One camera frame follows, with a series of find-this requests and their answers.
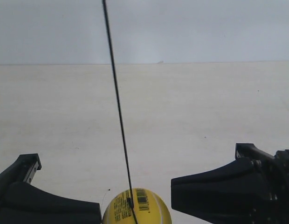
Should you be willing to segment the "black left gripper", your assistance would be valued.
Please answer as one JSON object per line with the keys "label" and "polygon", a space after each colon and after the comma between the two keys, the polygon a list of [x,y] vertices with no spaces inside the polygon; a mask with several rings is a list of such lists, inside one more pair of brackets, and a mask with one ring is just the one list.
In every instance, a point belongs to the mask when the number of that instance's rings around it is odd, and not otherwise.
{"label": "black left gripper", "polygon": [[38,154],[20,154],[0,173],[0,224],[99,224],[99,203],[57,196],[31,184]]}

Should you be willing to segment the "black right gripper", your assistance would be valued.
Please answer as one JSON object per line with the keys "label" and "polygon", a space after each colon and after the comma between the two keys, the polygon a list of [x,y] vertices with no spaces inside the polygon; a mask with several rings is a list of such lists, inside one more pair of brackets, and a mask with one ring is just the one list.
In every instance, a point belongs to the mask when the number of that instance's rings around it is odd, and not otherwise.
{"label": "black right gripper", "polygon": [[171,208],[213,224],[289,224],[289,149],[237,143],[235,159],[173,178]]}

